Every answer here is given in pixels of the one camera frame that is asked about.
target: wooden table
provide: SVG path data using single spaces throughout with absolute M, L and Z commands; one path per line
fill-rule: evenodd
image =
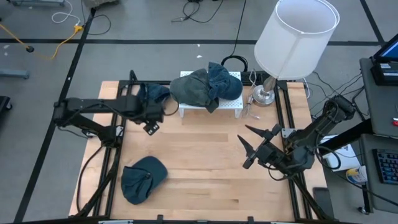
M 296 128 L 305 128 L 311 123 L 307 99 L 302 83 L 288 83 L 290 102 Z M 103 82 L 99 98 L 115 98 L 118 82 Z M 246 101 L 249 87 L 244 87 Z M 257 163 L 243 169 L 245 150 L 236 137 L 241 135 L 253 146 L 262 138 L 250 132 L 245 124 L 262 129 L 271 129 L 278 123 L 275 103 L 266 108 L 252 107 L 252 112 L 261 117 L 236 119 L 234 111 L 187 110 L 184 118 L 178 113 L 165 117 L 160 129 L 149 136 L 138 126 L 127 122 L 124 136 L 118 179 L 113 198 L 111 218 L 155 220 L 158 214 L 165 220 L 247 220 L 294 221 L 287 180 L 276 182 L 267 170 Z M 95 114 L 94 121 L 109 125 L 111 114 Z M 282 149 L 280 136 L 272 143 Z M 97 138 L 87 142 L 82 165 L 97 150 Z M 80 206 L 83 206 L 98 186 L 104 150 L 88 165 L 82 178 Z M 131 166 L 145 156 L 155 156 L 164 163 L 169 176 L 142 204 L 130 204 L 120 187 L 124 166 Z M 280 173 L 272 171 L 275 177 Z M 322 166 L 315 160 L 310 170 L 305 171 L 308 191 L 313 187 L 326 187 Z M 298 193 L 301 217 L 305 217 L 302 197 Z M 100 215 L 104 214 L 108 191 L 103 194 Z M 76 214 L 76 193 L 70 214 Z

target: dark blue cap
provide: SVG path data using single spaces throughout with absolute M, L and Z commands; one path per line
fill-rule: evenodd
M 163 163 L 147 156 L 132 167 L 124 167 L 121 179 L 123 196 L 134 205 L 142 203 L 166 177 L 167 169 Z
M 243 91 L 242 82 L 229 74 L 224 66 L 209 62 L 209 97 L 215 99 L 220 97 L 226 100 L 238 99 Z

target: cap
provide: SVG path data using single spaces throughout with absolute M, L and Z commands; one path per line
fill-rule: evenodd
M 176 78 L 170 83 L 170 92 L 175 101 L 191 106 L 202 106 L 212 113 L 218 107 L 218 99 L 211 99 L 209 90 L 208 74 L 204 68 Z
M 243 91 L 242 81 L 229 74 L 224 66 L 209 62 L 209 96 L 226 100 L 238 99 Z
M 132 167 L 124 167 L 121 178 L 123 196 L 134 205 L 140 204 L 166 177 L 167 169 L 163 163 L 153 156 L 147 156 Z

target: lamp base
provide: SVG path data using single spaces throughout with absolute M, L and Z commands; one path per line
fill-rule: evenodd
M 275 100 L 275 93 L 273 90 L 264 91 L 262 85 L 256 86 L 253 89 L 253 103 L 256 106 L 269 106 Z

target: white table lamp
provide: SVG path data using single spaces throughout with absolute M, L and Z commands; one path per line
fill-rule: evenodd
M 270 74 L 253 91 L 255 104 L 274 101 L 276 80 L 295 80 L 311 74 L 340 21 L 325 0 L 280 0 L 254 47 L 260 67 Z

